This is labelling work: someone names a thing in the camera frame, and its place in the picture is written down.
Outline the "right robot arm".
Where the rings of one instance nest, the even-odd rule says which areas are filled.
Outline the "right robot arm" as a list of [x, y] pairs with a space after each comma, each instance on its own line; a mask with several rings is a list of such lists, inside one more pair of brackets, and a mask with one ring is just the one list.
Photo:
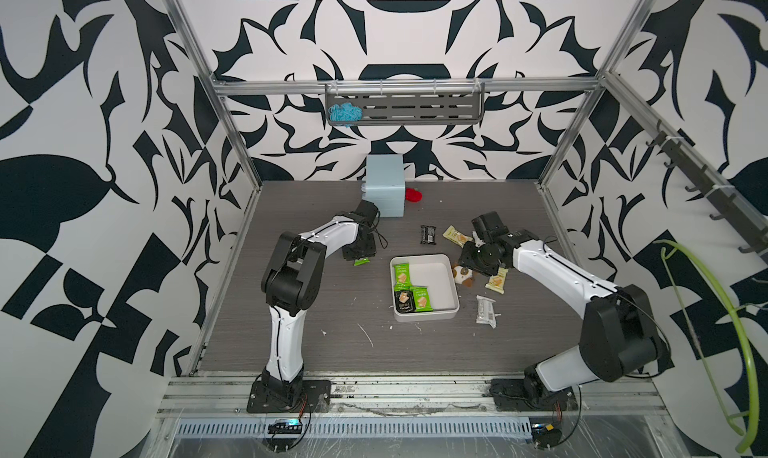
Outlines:
[[578, 343], [528, 367], [522, 388], [530, 402], [593, 381], [614, 382], [646, 365], [669, 363], [671, 349], [645, 291], [584, 270], [528, 230], [510, 230], [496, 212], [472, 220], [477, 235], [459, 264], [491, 276], [516, 270], [543, 285], [581, 319]]

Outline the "black cookie packet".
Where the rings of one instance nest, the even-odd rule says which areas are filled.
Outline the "black cookie packet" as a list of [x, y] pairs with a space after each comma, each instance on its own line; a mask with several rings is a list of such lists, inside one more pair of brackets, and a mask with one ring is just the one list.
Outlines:
[[410, 289], [394, 291], [395, 311], [408, 314], [416, 311], [415, 299]]

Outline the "black barcode snack packet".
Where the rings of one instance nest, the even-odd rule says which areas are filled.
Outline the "black barcode snack packet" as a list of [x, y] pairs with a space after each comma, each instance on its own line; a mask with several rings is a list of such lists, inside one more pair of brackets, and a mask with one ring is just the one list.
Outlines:
[[435, 226], [433, 225], [420, 226], [420, 244], [421, 245], [436, 244], [436, 227]]

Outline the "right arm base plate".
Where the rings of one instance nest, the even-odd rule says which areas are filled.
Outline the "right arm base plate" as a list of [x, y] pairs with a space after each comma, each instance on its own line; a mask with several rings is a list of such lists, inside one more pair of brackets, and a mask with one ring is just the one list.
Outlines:
[[528, 378], [492, 379], [489, 395], [497, 411], [568, 411], [578, 407], [571, 388], [553, 392]]

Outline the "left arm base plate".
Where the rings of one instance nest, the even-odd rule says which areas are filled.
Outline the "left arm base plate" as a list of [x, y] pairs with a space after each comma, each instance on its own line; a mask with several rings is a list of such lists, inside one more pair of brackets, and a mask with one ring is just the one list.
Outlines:
[[315, 413], [325, 412], [331, 398], [329, 380], [303, 380], [284, 385], [279, 380], [269, 379], [263, 383], [257, 378], [249, 392], [246, 411], [250, 414], [288, 413], [303, 410]]

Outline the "white storage box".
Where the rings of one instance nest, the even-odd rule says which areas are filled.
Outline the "white storage box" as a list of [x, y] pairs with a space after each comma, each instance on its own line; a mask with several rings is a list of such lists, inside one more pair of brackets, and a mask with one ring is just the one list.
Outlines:
[[393, 258], [390, 282], [398, 322], [450, 320], [460, 310], [453, 268], [445, 254]]

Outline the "cream cookie packet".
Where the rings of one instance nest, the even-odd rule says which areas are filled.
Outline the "cream cookie packet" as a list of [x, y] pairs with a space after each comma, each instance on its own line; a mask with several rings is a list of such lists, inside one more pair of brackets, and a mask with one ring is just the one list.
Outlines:
[[471, 236], [465, 235], [456, 229], [453, 225], [449, 226], [442, 234], [442, 236], [448, 241], [463, 247], [466, 243], [473, 242]]

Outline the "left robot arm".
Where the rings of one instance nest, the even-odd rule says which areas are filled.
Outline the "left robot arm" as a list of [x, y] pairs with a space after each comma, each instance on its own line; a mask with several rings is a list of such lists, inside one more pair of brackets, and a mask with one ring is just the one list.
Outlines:
[[282, 407], [293, 407], [303, 397], [304, 326], [321, 288], [326, 258], [338, 251], [347, 261], [373, 256], [380, 217], [375, 204], [362, 200], [355, 210], [337, 214], [311, 231], [280, 235], [261, 280], [271, 334], [256, 396]]

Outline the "clear snack packet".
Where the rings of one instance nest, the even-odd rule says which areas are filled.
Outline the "clear snack packet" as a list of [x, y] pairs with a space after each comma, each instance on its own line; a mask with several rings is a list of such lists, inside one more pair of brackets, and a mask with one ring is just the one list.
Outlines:
[[497, 327], [497, 319], [496, 319], [496, 313], [494, 309], [495, 300], [482, 295], [477, 295], [476, 300], [477, 300], [476, 323], [488, 325], [492, 329], [495, 329]]

